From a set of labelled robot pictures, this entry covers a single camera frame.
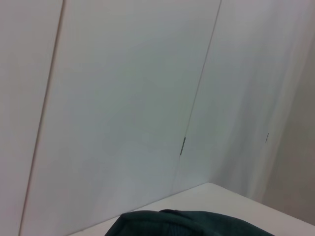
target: metal hinge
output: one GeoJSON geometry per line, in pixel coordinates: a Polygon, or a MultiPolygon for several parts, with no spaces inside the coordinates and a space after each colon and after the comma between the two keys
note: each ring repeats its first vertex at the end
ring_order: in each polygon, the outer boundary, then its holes
{"type": "Polygon", "coordinates": [[[269,133],[267,134],[267,138],[266,138],[266,141],[265,141],[265,143],[267,142],[267,140],[268,140],[268,136],[269,136],[269,133]]]}
{"type": "Polygon", "coordinates": [[[183,148],[184,148],[184,145],[185,145],[185,140],[186,140],[186,137],[184,137],[184,141],[183,141],[183,145],[182,145],[182,150],[181,150],[181,154],[179,154],[179,155],[182,155],[182,152],[183,152],[183,148]]]}

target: green cloth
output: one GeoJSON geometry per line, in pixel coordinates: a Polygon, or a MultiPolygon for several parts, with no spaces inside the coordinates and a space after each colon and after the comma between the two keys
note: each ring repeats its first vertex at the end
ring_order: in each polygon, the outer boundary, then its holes
{"type": "Polygon", "coordinates": [[[135,211],[122,214],[106,236],[272,236],[234,217],[205,211],[135,211]]]}

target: white cabinet door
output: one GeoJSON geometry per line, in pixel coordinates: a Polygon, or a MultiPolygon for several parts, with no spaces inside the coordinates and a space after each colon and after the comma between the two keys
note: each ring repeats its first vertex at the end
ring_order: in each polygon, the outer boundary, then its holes
{"type": "Polygon", "coordinates": [[[250,196],[308,7],[310,0],[222,1],[174,192],[210,181],[250,196]]]}
{"type": "Polygon", "coordinates": [[[219,0],[67,0],[22,236],[170,195],[219,0]]]}
{"type": "Polygon", "coordinates": [[[0,235],[17,236],[62,2],[0,1],[0,235]]]}

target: dark green fabric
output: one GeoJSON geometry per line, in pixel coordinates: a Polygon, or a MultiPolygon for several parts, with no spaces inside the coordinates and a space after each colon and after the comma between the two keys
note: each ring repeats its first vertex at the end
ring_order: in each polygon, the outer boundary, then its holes
{"type": "Polygon", "coordinates": [[[122,214],[106,236],[272,236],[230,216],[205,211],[135,211],[122,214]]]}

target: white panel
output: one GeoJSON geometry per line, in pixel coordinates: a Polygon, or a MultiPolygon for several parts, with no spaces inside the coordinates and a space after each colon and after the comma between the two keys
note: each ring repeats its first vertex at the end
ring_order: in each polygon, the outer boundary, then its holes
{"type": "Polygon", "coordinates": [[[173,192],[250,193],[308,2],[222,1],[173,192]]]}
{"type": "Polygon", "coordinates": [[[264,204],[315,225],[315,41],[280,142],[264,204]]]}
{"type": "Polygon", "coordinates": [[[17,236],[62,2],[0,1],[0,234],[17,236]]]}
{"type": "Polygon", "coordinates": [[[22,236],[171,193],[219,0],[68,0],[22,236]]]}
{"type": "Polygon", "coordinates": [[[290,63],[285,73],[285,78],[277,100],[275,110],[269,122],[268,142],[260,152],[260,157],[255,163],[251,180],[250,194],[248,197],[261,202],[267,182],[277,155],[282,132],[290,112],[297,84],[301,78],[303,68],[308,66],[308,54],[314,37],[315,28],[315,1],[305,0],[299,2],[301,16],[295,21],[296,40],[290,53],[290,63]]]}

